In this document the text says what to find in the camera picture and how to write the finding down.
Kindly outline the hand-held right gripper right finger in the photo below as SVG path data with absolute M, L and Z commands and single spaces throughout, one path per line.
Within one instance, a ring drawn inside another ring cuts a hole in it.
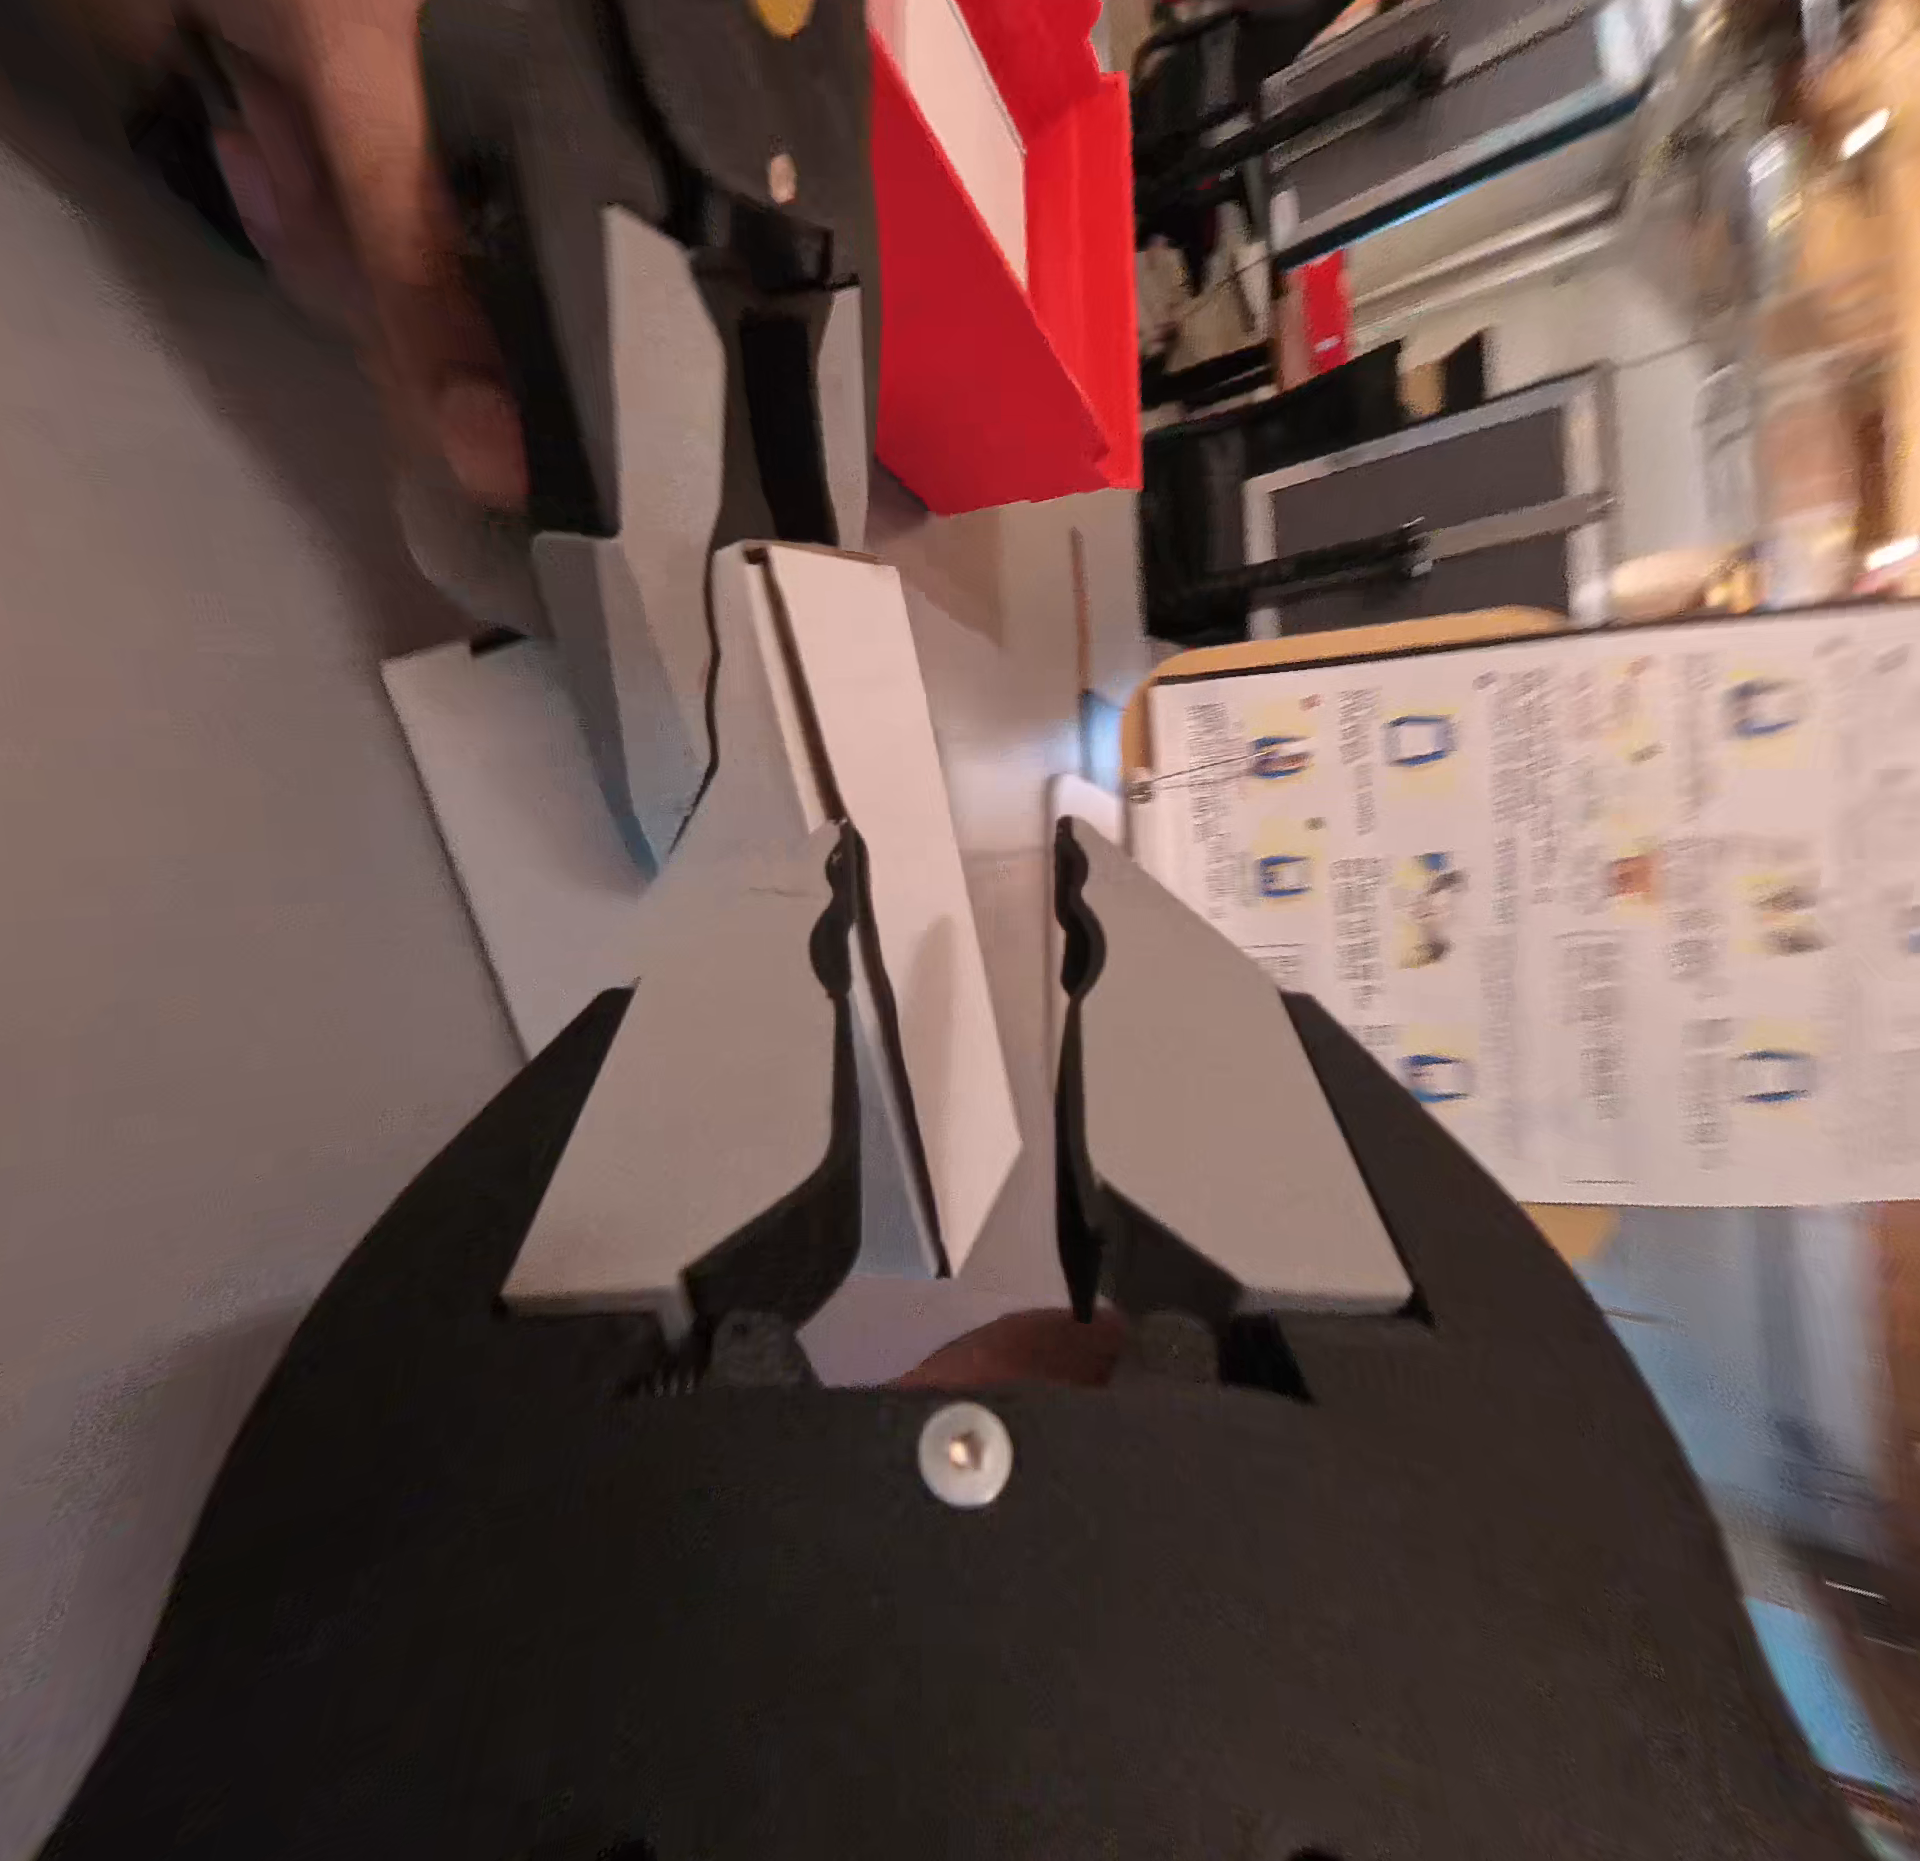
M 1074 1311 L 1398 1312 L 1413 1283 L 1275 980 L 1080 820 L 1056 826 L 1053 915 Z

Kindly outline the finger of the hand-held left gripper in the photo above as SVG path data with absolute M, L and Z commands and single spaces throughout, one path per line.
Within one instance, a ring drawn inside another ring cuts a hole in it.
M 594 780 L 623 845 L 653 874 L 715 755 L 725 360 L 687 250 L 623 208 L 601 212 L 599 234 L 615 523 L 537 533 L 534 572 Z
M 766 536 L 864 546 L 872 462 L 866 293 L 847 283 L 749 307 L 739 370 Z

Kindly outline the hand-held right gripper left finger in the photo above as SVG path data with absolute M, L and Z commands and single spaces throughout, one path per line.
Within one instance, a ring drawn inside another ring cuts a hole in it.
M 678 1343 L 799 1330 L 864 1242 L 851 1029 L 866 845 L 680 862 L 645 898 L 628 1004 L 503 1283 L 519 1312 L 642 1312 Z

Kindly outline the red plastic bin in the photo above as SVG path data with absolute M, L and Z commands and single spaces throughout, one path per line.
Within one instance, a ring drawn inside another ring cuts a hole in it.
M 961 0 L 1025 146 L 1027 289 L 875 35 L 876 457 L 942 515 L 1140 488 L 1129 83 L 1103 0 Z

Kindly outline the white cardboard box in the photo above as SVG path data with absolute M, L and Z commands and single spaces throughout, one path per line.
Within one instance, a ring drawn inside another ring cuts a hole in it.
M 867 0 L 867 23 L 1003 260 L 1027 289 L 1022 136 L 961 0 Z
M 721 744 L 684 847 L 749 874 L 799 831 L 851 822 L 876 925 L 855 959 L 864 1247 L 855 1271 L 959 1273 L 1022 1153 L 924 679 L 895 570 L 775 549 L 720 562 Z M 637 980 L 646 889 L 615 842 L 561 663 L 515 639 L 383 667 L 522 1057 Z

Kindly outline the person's left hand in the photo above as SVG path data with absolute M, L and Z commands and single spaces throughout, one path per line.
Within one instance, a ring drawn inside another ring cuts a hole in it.
M 342 264 L 343 312 L 402 447 L 486 508 L 526 502 L 500 352 L 465 286 L 427 123 L 427 0 L 167 0 L 238 56 L 242 131 L 260 162 L 274 261 Z

